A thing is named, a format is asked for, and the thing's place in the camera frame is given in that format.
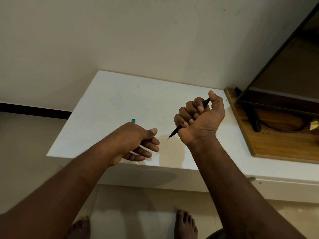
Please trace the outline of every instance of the person's left hand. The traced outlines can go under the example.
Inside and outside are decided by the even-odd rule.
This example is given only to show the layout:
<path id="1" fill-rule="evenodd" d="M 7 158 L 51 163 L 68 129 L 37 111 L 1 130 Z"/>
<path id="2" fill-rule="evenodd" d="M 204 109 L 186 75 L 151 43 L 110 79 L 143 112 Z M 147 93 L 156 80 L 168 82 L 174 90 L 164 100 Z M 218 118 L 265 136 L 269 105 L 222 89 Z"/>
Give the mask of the person's left hand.
<path id="1" fill-rule="evenodd" d="M 152 154 L 140 147 L 140 145 L 154 152 L 159 151 L 157 145 L 160 142 L 154 137 L 156 133 L 156 128 L 145 130 L 137 124 L 128 122 L 110 133 L 99 143 L 102 146 L 109 144 L 112 150 L 114 149 L 116 155 L 111 159 L 110 166 L 117 165 L 122 158 L 130 161 L 143 161 L 145 158 L 150 158 Z"/>

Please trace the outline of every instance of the wood grain surface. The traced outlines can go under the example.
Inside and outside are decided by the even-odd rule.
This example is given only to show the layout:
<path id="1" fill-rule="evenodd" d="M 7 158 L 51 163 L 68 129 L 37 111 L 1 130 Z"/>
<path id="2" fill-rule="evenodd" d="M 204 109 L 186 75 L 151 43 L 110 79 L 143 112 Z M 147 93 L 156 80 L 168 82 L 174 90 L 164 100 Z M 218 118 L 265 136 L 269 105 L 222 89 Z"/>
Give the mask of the wood grain surface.
<path id="1" fill-rule="evenodd" d="M 319 163 L 319 129 L 310 131 L 306 127 L 301 132 L 286 133 L 261 125 L 261 132 L 254 132 L 241 105 L 235 103 L 235 91 L 226 88 L 225 94 L 252 156 Z M 289 113 L 259 108 L 257 111 L 261 120 L 285 130 L 296 130 L 304 122 Z"/>

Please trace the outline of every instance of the flat screen tv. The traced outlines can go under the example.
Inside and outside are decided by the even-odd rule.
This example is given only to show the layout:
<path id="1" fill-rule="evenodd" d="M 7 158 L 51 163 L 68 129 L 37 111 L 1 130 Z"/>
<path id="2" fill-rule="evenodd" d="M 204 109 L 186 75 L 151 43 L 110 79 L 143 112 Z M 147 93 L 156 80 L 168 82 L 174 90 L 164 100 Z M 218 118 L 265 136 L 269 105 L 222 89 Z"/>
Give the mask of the flat screen tv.
<path id="1" fill-rule="evenodd" d="M 319 3 L 236 102 L 319 117 Z"/>

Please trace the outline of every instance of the yellow object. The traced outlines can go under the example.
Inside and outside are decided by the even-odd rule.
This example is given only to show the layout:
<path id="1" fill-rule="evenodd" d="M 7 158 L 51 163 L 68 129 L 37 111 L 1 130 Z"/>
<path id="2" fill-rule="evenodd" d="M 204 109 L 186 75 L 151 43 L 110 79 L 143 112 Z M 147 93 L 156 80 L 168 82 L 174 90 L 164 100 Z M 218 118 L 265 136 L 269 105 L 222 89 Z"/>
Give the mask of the yellow object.
<path id="1" fill-rule="evenodd" d="M 319 126 L 319 122 L 318 121 L 312 121 L 310 122 L 310 130 L 313 130 L 315 128 L 317 128 Z"/>

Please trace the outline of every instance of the white tabletop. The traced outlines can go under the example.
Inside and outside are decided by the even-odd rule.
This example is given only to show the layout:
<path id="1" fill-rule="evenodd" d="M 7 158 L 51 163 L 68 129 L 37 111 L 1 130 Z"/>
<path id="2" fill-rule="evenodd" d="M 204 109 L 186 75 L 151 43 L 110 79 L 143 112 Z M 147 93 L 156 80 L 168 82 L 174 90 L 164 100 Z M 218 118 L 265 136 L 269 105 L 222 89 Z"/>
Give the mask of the white tabletop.
<path id="1" fill-rule="evenodd" d="M 160 151 L 143 165 L 197 169 L 178 135 L 163 142 L 175 129 L 174 115 L 189 100 L 208 98 L 210 88 L 99 71 L 52 145 L 48 156 L 75 158 L 126 122 L 156 127 Z M 245 175 L 319 182 L 319 164 L 252 157 L 223 90 L 226 116 L 217 138 Z"/>

